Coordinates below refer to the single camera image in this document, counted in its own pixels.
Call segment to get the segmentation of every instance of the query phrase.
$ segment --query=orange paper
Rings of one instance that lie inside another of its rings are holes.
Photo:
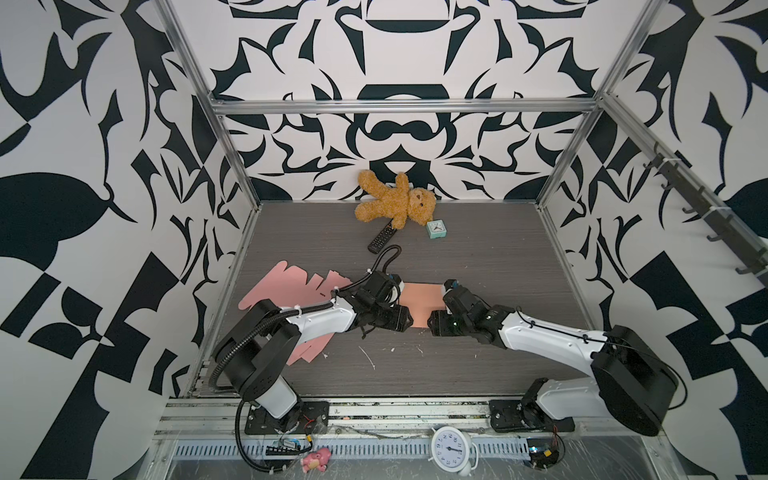
[[[441,287],[433,283],[406,283],[399,303],[408,307],[415,328],[427,328],[432,311],[445,310]]]
[[[270,299],[278,306],[312,305],[331,298],[335,286],[346,286],[351,282],[337,272],[329,271],[325,281],[320,275],[313,275],[306,281],[306,272],[297,266],[290,266],[285,260],[275,265],[263,279],[237,305],[240,310],[248,310],[257,302]],[[299,358],[307,362],[314,360],[323,351],[333,337],[332,333],[300,343],[293,349],[288,365]]]

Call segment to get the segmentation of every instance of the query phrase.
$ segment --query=black remote control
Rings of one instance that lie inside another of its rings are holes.
[[[392,236],[397,233],[397,230],[392,228],[392,221],[390,220],[384,228],[382,228],[382,231],[379,232],[378,235],[376,235],[376,238],[373,239],[373,242],[371,242],[368,245],[368,251],[370,253],[378,253],[382,251],[382,248],[392,239]]]

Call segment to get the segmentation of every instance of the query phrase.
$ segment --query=black and white wall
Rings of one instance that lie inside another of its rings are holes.
[[[762,237],[767,8],[672,0],[618,89]],[[593,318],[634,329],[683,376],[664,428],[687,473],[768,474],[768,290],[647,161],[603,113],[548,205],[558,240]]]
[[[152,2],[0,4],[3,478],[131,478],[249,212]]]
[[[177,0],[222,100],[591,97],[644,2]],[[440,197],[536,198],[576,114],[231,118],[263,199],[356,196],[406,171]]]

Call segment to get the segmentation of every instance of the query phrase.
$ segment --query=round alarm clock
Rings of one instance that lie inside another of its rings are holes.
[[[469,464],[469,452],[475,449],[475,465]],[[477,446],[465,434],[454,427],[442,427],[432,436],[432,457],[438,467],[446,472],[465,477],[478,467],[480,453]]]

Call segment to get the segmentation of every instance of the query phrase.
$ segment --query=teddy bear's head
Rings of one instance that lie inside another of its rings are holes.
[[[435,194],[423,188],[414,188],[409,192],[408,216],[419,225],[432,221],[437,198]]]

